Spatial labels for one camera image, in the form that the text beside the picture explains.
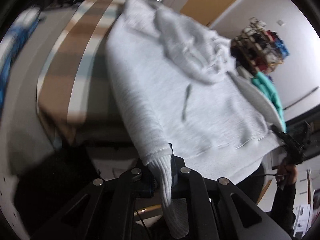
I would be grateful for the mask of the person's right hand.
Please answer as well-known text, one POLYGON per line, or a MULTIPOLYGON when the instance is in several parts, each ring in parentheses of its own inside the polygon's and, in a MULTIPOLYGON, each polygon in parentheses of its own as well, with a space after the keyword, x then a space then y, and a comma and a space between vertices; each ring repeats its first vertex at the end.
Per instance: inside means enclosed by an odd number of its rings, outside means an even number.
POLYGON ((285 157, 277 168, 276 182, 278 185, 294 185, 298 178, 298 170, 295 164, 285 157))

